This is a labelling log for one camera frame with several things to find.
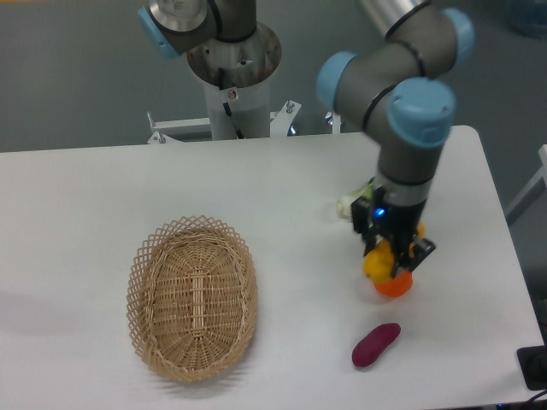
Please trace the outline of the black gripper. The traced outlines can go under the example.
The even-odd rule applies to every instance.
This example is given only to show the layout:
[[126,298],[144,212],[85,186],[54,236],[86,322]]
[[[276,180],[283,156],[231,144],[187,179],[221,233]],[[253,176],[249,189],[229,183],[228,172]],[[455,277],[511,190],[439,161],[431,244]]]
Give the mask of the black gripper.
[[395,256],[392,277],[413,272],[436,249],[430,239],[416,236],[425,205],[426,200],[411,206],[391,204],[384,187],[374,190],[370,210],[363,199],[353,202],[351,222],[364,243],[363,255],[376,247],[380,236],[389,242]]

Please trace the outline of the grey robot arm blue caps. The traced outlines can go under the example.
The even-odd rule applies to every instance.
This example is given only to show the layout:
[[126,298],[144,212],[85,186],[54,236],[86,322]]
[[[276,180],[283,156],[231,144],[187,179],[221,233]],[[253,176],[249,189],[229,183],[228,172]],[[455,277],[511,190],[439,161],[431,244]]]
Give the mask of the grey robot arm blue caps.
[[[429,1],[364,1],[385,39],[369,57],[341,51],[321,67],[316,94],[380,148],[370,199],[350,207],[364,256],[386,249],[389,278],[414,271],[433,251],[418,226],[456,110],[440,76],[473,51],[471,20]],[[250,102],[253,88],[277,70],[277,36],[256,17],[253,1],[150,1],[138,18],[167,58],[186,56],[214,90],[209,119],[216,139],[266,137],[269,115]]]

